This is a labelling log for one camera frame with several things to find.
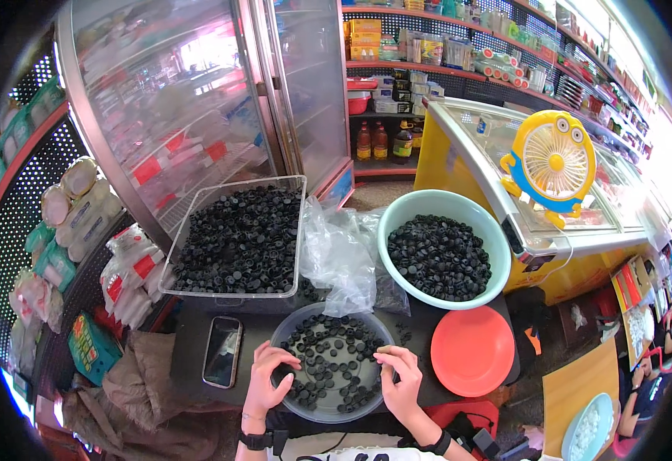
black wristwatch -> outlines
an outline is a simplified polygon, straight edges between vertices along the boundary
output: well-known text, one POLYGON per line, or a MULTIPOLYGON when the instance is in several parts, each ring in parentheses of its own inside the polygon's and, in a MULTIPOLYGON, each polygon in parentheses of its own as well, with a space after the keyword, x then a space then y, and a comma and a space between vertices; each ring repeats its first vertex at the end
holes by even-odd
POLYGON ((280 456, 285 449, 287 431, 267 431, 264 434, 245 435, 239 431, 239 442, 246 445, 251 451, 263 451, 272 447, 272 454, 280 456))
POLYGON ((449 449, 449 446, 451 446, 451 435, 446 431, 442 431, 441 438, 438 442, 429 446, 419 446, 418 449, 423 452, 444 456, 449 449))

red plate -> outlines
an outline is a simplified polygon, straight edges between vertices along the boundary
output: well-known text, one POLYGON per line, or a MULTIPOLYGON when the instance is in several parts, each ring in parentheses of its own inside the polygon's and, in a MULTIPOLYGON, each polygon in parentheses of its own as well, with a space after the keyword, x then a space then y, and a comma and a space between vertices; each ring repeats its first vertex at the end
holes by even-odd
POLYGON ((515 339, 505 318, 488 306, 453 310, 433 332, 430 357, 435 375, 449 391, 479 397, 507 378, 515 339))

desk fan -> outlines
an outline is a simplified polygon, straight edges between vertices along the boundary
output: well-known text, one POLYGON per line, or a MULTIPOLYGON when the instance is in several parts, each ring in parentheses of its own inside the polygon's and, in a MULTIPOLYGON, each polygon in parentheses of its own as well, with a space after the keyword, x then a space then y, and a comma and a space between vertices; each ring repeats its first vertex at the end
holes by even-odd
POLYGON ((564 111, 541 111, 520 124, 500 166, 511 176, 501 179, 505 189, 516 197, 527 193, 563 229, 562 214, 581 215, 595 179, 595 151, 579 120, 564 111))

refrigerator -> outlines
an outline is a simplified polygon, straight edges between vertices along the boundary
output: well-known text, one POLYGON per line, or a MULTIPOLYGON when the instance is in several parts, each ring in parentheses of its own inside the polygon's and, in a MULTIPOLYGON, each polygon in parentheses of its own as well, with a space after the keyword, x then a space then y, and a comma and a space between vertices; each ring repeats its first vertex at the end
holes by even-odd
POLYGON ((353 191, 340 2, 73 0, 55 35, 83 143, 165 252, 204 187, 353 191))
POLYGON ((518 111, 456 98, 426 101, 415 189, 457 192, 487 209, 515 255, 505 292, 539 285, 546 302, 569 300, 609 281, 627 258, 669 241, 671 216, 635 167, 594 144, 596 173, 578 218, 559 230, 526 194, 508 194, 500 160, 527 117, 518 111))

cooking oil bottle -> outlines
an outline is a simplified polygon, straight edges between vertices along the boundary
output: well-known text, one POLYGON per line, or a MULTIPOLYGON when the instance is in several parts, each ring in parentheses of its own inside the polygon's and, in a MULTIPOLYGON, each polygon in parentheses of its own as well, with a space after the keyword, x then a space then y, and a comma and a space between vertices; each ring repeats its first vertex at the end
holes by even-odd
POLYGON ((423 143, 423 128, 419 126, 421 120, 413 119, 413 127, 410 129, 410 134, 413 135, 413 153, 417 157, 421 153, 421 144, 423 143))
POLYGON ((372 142, 367 122, 362 122, 362 129, 357 134, 357 160, 368 161, 372 157, 372 142))
POLYGON ((409 129, 412 124, 408 124, 407 120, 400 122, 400 132, 396 134, 392 144, 392 161, 397 164, 406 164, 410 159, 410 154, 413 150, 413 135, 410 134, 409 129))
POLYGON ((377 130, 372 138, 374 147, 373 154, 375 160, 387 160, 387 132, 382 122, 377 122, 377 130))

